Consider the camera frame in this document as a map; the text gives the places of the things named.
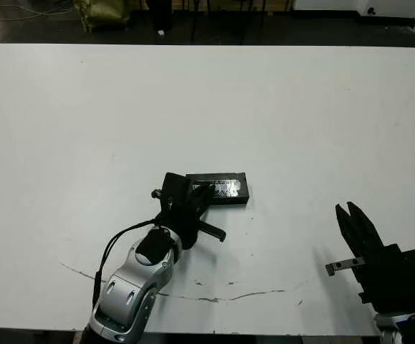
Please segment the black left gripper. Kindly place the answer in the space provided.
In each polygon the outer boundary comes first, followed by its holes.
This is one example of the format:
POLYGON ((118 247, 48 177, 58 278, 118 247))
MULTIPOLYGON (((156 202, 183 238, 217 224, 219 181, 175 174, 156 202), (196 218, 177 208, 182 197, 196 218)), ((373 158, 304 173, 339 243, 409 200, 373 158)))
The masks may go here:
POLYGON ((226 232, 201 220, 215 195, 215 186, 202 184, 191 193, 188 190, 164 191, 155 189, 151 197, 161 202, 161 212, 156 216, 156 225, 169 228, 181 240, 183 249, 190 249, 202 231, 223 242, 226 232))

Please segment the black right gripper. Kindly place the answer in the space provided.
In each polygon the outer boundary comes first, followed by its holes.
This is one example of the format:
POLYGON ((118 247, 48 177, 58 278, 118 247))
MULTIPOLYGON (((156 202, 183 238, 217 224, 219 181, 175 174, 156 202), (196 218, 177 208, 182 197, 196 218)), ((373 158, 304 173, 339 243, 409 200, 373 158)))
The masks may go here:
POLYGON ((415 312, 415 249, 383 246, 372 221, 354 203, 348 203, 347 211, 337 204, 335 215, 354 258, 327 264, 327 273, 352 270, 362 287, 361 302, 377 313, 415 312))

